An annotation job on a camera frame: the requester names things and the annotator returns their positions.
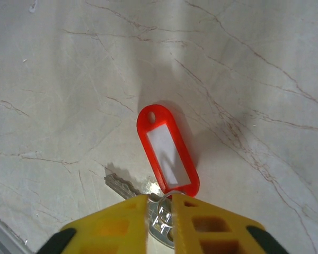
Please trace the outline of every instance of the white marble floor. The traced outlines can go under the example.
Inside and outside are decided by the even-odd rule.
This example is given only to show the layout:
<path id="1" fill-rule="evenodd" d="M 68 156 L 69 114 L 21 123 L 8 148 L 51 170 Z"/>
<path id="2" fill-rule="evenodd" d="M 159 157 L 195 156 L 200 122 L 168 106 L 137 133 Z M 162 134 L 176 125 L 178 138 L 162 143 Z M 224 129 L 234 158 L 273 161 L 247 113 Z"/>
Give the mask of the white marble floor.
<path id="1" fill-rule="evenodd" d="M 31 250 L 122 200 L 105 167 L 153 178 L 136 118 L 162 103 L 199 199 L 318 253 L 318 0 L 32 3 L 0 0 L 0 217 Z"/>

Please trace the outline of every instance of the key tag hole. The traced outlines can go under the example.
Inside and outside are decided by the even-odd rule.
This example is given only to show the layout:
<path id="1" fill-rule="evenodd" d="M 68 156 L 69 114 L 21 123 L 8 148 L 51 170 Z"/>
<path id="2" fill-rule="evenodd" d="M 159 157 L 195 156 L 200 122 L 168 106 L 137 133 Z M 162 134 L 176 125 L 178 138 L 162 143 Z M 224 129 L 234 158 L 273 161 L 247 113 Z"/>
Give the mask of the key tag hole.
<path id="1" fill-rule="evenodd" d="M 151 124 L 155 122 L 155 114 L 153 112 L 149 112 L 148 114 L 148 120 Z"/>

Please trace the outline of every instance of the key tag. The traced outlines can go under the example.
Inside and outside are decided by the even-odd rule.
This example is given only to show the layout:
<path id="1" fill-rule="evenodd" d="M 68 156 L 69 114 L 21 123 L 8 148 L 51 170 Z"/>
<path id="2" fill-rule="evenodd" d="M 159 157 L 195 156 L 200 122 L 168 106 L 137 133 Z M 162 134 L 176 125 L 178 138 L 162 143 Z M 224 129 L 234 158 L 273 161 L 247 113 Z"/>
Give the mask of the key tag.
<path id="1" fill-rule="evenodd" d="M 163 193 L 178 190 L 194 197 L 199 176 L 171 112 L 157 104 L 143 108 L 137 131 Z"/>

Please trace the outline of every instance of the key ring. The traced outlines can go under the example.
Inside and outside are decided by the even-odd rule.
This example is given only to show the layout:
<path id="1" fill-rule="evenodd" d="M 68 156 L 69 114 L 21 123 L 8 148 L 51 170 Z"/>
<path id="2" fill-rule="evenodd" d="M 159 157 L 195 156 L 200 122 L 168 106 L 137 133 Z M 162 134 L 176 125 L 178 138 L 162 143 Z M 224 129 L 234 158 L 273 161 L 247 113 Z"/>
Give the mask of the key ring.
<path id="1" fill-rule="evenodd" d="M 164 220 L 163 220 L 163 218 L 161 217 L 161 214 L 159 213 L 159 210 L 160 210 L 160 208 L 161 208 L 161 204 L 163 203 L 163 201 L 167 198 L 167 197 L 169 197 L 169 196 L 171 196 L 172 194 L 183 194 L 183 195 L 185 195 L 185 193 L 184 192 L 181 192 L 181 191 L 177 191 L 177 190 L 172 190 L 172 191 L 170 191 L 170 192 L 167 192 L 164 196 L 162 196 L 160 199 L 159 199 L 159 201 L 158 201 L 158 208 L 157 208 L 157 214 L 158 214 L 158 219 L 160 220 L 160 222 L 164 225 L 164 226 L 166 226 L 166 227 L 168 227 L 168 228 L 173 228 L 173 225 L 168 225 Z"/>

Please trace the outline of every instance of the metal key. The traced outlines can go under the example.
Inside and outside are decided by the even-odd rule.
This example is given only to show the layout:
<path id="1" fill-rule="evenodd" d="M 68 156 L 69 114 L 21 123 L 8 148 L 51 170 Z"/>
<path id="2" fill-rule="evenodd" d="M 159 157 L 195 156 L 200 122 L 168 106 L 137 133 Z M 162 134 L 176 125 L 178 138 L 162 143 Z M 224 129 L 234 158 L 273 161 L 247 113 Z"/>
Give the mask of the metal key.
<path id="1" fill-rule="evenodd" d="M 110 172 L 108 169 L 105 171 L 106 185 L 124 199 L 129 199 L 142 194 L 139 190 L 133 187 L 132 183 L 123 180 L 121 177 L 118 177 L 115 173 Z M 148 196 L 148 230 L 157 241 L 169 248 L 174 249 L 171 228 L 167 226 L 172 224 L 171 201 L 166 198 L 163 202 L 161 202 L 160 208 L 158 209 L 160 199 L 161 197 L 154 193 L 150 193 Z"/>

